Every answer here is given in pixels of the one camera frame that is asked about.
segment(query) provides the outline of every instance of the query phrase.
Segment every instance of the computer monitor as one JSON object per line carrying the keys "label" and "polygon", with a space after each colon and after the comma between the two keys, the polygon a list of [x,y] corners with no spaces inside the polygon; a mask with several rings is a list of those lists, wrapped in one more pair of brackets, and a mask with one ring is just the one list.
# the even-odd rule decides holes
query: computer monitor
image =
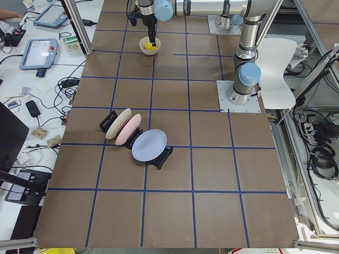
{"label": "computer monitor", "polygon": [[28,132],[29,128],[0,103],[0,186],[3,182],[13,184],[5,200],[38,205],[51,174],[31,169],[20,170],[18,176],[8,173],[23,147]]}

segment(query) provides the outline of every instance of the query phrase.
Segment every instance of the mounting plate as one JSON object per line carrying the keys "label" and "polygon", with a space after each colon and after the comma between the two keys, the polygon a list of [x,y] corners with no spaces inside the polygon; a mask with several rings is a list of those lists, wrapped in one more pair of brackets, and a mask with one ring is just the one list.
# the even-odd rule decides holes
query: mounting plate
{"label": "mounting plate", "polygon": [[228,30],[219,29],[216,26],[216,19],[218,15],[208,15],[208,27],[210,29],[210,34],[218,34],[218,35],[241,35],[240,26],[239,25],[231,25],[231,28]]}
{"label": "mounting plate", "polygon": [[219,97],[219,106],[221,112],[236,112],[236,113],[261,113],[258,98],[256,96],[251,97],[249,101],[243,105],[238,106],[230,102],[226,97],[227,89],[232,86],[234,81],[230,80],[218,80],[217,88],[218,88],[218,97]]}

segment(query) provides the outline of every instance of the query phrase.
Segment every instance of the pink plate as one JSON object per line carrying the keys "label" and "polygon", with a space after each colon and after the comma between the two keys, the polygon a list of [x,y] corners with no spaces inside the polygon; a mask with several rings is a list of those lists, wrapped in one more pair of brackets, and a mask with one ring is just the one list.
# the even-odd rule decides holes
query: pink plate
{"label": "pink plate", "polygon": [[133,134],[133,131],[137,127],[139,127],[140,123],[141,123],[141,115],[136,114],[135,116],[133,116],[131,120],[129,120],[129,122],[120,131],[115,141],[115,144],[117,146],[122,146],[123,144],[125,144],[128,138]]}

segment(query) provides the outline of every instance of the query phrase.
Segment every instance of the light blue plate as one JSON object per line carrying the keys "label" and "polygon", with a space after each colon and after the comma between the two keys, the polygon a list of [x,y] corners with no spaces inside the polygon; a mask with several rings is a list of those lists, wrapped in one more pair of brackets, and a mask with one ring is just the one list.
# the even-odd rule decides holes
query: light blue plate
{"label": "light blue plate", "polygon": [[167,144],[166,134],[161,130],[149,130],[141,134],[134,142],[132,155],[139,161],[150,161],[157,158]]}

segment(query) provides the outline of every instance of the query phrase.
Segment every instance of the yellow object on floor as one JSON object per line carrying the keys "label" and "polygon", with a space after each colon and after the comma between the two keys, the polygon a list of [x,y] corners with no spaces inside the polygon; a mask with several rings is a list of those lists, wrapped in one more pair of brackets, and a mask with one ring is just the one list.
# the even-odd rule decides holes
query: yellow object on floor
{"label": "yellow object on floor", "polygon": [[158,46],[152,46],[152,43],[150,43],[150,42],[147,42],[146,43],[146,45],[144,46],[144,49],[146,49],[146,50],[155,50],[155,49],[157,49],[158,48]]}
{"label": "yellow object on floor", "polygon": [[76,254],[74,248],[40,249],[39,253],[43,253],[43,254]]}

